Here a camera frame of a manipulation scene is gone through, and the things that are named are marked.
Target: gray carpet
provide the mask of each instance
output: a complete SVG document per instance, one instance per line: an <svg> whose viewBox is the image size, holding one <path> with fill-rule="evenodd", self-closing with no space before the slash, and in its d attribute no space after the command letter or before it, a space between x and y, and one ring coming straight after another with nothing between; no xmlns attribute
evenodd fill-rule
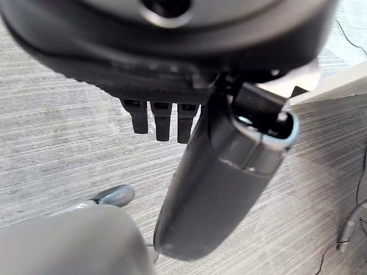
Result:
<svg viewBox="0 0 367 275"><path fill-rule="evenodd" d="M126 207L151 242L155 220L185 146L135 135L119 101L67 80L18 48L0 27L0 227L130 184ZM236 231L209 257L161 257L158 274L314 274L354 206L367 144L367 95L297 105L300 139ZM363 184L361 198L367 195ZM344 255L331 249L321 274L367 274L358 227Z"/></svg>

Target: screw hole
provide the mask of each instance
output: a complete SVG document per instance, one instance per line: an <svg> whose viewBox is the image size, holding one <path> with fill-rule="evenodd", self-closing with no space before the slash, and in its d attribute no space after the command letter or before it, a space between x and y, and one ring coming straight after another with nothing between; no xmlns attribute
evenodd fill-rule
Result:
<svg viewBox="0 0 367 275"><path fill-rule="evenodd" d="M190 0L142 0L145 7L164 18L176 18L190 8Z"/></svg>

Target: electrical cable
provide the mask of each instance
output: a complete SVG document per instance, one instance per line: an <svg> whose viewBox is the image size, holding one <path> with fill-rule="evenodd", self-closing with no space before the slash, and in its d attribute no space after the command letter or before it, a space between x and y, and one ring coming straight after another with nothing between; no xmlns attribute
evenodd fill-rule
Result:
<svg viewBox="0 0 367 275"><path fill-rule="evenodd" d="M354 47L356 47L356 48L359 48L359 49L363 50L363 52L365 53L365 55L366 55L366 57L367 57L367 52L365 51L365 49L364 49L364 48L362 48L362 47L360 47L360 46L358 46L358 45L356 45L356 44L354 44L353 42L351 42L351 40L349 40L348 36L346 36L346 34L345 34L344 30L343 30L342 25L339 23L339 21L338 21L337 19L335 19L335 20L336 20L336 22L338 23L339 28L340 28L340 29L341 29L341 31L343 32L343 35L344 35L345 39L346 39L346 40L347 40L347 41L348 41L352 46L354 46Z"/></svg>
<svg viewBox="0 0 367 275"><path fill-rule="evenodd" d="M326 255L326 252L332 248L334 245L340 245L341 243L346 243L346 242L349 242L349 241L345 241L345 242L336 242L336 243L333 243L332 245L329 245L325 251L323 252L322 254L322 258L321 258L321 262L320 262L320 267L319 267L319 270L317 270L317 272L315 273L315 275L319 275L320 272L321 272L321 269L322 269L322 264L323 264L323 260L325 259L325 255Z"/></svg>
<svg viewBox="0 0 367 275"><path fill-rule="evenodd" d="M365 149L365 153L364 153L364 162L363 162L363 169L362 169L362 174L361 174L361 177L358 181L358 185L357 185L357 191L356 191L356 205L358 205L358 195L360 193L360 187L361 187L361 182L363 180L363 177L365 176L365 171L366 171L366 166L367 166L367 146L366 146L366 149ZM361 227L362 227L362 230L363 232L365 233L366 237L367 237L367 230L364 228L363 226L363 223L367 224L367 221L365 221L364 219L360 218L360 223L361 223ZM320 266L319 266L319 269L318 271L315 273L315 275L319 275L320 272L321 272L321 269L322 269L322 264L323 264L323 261L325 259L325 255L327 253L327 251L332 248L334 245L340 245L341 243L346 243L346 242L349 242L348 241L345 241L345 242L336 242L336 243L333 243L332 245L329 245L324 253L322 254L322 258L321 258L321 262L320 262Z"/></svg>

